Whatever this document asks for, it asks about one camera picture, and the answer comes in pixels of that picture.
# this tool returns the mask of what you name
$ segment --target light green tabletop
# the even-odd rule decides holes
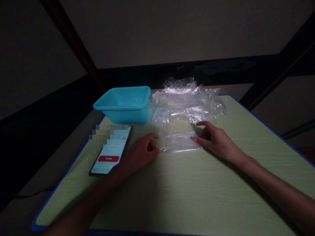
[[[315,198],[315,168],[232,97],[221,99],[228,116],[219,116],[216,126],[271,172]],[[110,124],[105,117],[41,211],[37,225],[49,225],[99,180],[88,173]],[[189,132],[194,127],[178,121],[172,129]],[[128,146],[159,130],[149,124],[134,125]],[[91,228],[193,235],[294,234],[282,215],[254,182],[202,148],[159,154],[120,186]]]

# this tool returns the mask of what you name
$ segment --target plastic bag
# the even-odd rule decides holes
[[[164,83],[163,92],[152,95],[155,105],[151,124],[161,128],[174,119],[184,119],[191,123],[209,120],[216,124],[217,115],[227,115],[223,101],[218,97],[219,88],[205,89],[197,86],[193,77]]]
[[[158,134],[162,140],[165,142],[165,147],[161,147],[161,153],[177,153],[183,151],[192,151],[202,148],[202,146],[193,140],[191,137],[197,137],[195,131],[181,134],[174,134],[163,136],[162,132]]]

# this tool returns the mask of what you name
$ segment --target plastic bin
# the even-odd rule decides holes
[[[94,104],[113,123],[145,124],[150,116],[150,87],[112,88]]]

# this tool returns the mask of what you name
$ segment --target left hand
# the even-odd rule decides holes
[[[158,135],[150,133],[142,138],[138,138],[122,157],[119,164],[112,170],[119,171],[128,177],[144,167],[160,152],[160,149],[155,147],[152,140],[153,138],[158,139]]]

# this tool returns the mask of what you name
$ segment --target folded plastic bag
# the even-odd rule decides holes
[[[200,144],[191,140],[192,137],[197,137],[195,131],[168,136],[163,136],[163,133],[159,132],[158,135],[165,142],[165,147],[160,148],[161,153],[177,153],[202,148]]]
[[[185,79],[175,80],[173,77],[170,77],[164,82],[165,93],[177,93],[177,94],[196,94],[202,85],[197,86],[197,82],[194,77],[189,77]]]

